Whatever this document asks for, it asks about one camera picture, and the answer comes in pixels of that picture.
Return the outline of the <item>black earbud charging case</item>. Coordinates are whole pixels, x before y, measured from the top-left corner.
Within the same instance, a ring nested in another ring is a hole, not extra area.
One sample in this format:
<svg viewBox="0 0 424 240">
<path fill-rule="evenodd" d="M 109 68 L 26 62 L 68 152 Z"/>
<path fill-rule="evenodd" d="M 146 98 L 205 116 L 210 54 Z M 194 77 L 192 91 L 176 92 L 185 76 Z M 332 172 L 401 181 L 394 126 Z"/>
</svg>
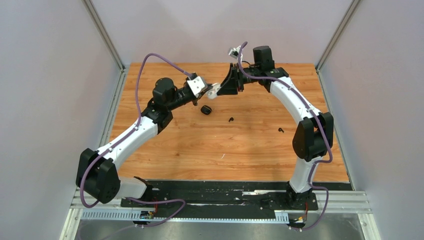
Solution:
<svg viewBox="0 0 424 240">
<path fill-rule="evenodd" d="M 212 113 L 212 108 L 210 107 L 210 106 L 208 106 L 208 105 L 203 105 L 201 108 L 200 108 L 200 111 L 201 111 L 201 113 L 202 114 L 204 114 L 204 115 L 206 115 L 206 116 L 208 116 L 208 115 L 210 115 L 211 113 Z"/>
</svg>

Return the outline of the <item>white earbud charging case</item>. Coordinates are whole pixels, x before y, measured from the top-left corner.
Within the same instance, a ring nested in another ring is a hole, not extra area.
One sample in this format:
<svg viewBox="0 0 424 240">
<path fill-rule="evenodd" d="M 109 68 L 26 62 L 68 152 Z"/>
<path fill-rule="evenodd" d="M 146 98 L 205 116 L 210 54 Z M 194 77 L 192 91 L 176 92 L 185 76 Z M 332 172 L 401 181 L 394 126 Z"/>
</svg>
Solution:
<svg viewBox="0 0 424 240">
<path fill-rule="evenodd" d="M 218 91 L 221 89 L 220 83 L 213 83 L 210 86 L 210 89 L 206 91 L 206 96 L 208 99 L 213 100 L 218 96 Z"/>
</svg>

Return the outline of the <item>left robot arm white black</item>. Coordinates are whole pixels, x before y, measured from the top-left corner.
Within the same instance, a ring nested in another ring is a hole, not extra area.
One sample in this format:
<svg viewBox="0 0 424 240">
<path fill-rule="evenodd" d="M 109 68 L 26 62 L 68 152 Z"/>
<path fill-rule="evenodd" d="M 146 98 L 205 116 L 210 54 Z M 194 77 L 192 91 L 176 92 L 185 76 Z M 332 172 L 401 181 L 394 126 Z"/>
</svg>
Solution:
<svg viewBox="0 0 424 240">
<path fill-rule="evenodd" d="M 149 206 L 153 193 L 140 177 L 119 177 L 122 164 L 145 142 L 162 132 L 173 119 L 172 110 L 203 96 L 211 96 L 214 85 L 196 76 L 186 78 L 181 88 L 168 77 L 156 81 L 152 98 L 137 120 L 117 138 L 96 150 L 85 149 L 79 158 L 76 186 L 97 203 L 106 204 L 114 198 L 134 198 L 140 206 Z"/>
</svg>

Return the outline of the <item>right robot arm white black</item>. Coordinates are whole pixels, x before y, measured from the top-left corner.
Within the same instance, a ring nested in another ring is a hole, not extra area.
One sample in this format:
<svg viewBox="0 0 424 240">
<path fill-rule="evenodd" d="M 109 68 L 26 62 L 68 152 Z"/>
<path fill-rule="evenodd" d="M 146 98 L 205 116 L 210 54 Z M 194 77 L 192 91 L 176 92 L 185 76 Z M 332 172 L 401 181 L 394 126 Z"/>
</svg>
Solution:
<svg viewBox="0 0 424 240">
<path fill-rule="evenodd" d="M 301 94 L 287 71 L 275 66 L 269 46 L 255 47 L 254 63 L 243 67 L 245 46 L 246 43 L 243 43 L 229 49 L 229 56 L 237 62 L 230 64 L 225 79 L 220 84 L 214 84 L 207 96 L 212 99 L 237 95 L 246 84 L 259 83 L 283 104 L 297 124 L 292 140 L 297 160 L 288 182 L 290 191 L 285 195 L 285 201 L 290 208 L 298 209 L 306 201 L 304 193 L 313 188 L 312 180 L 318 164 L 325 162 L 325 155 L 333 156 L 334 118 L 330 112 L 321 112 L 314 107 Z"/>
</svg>

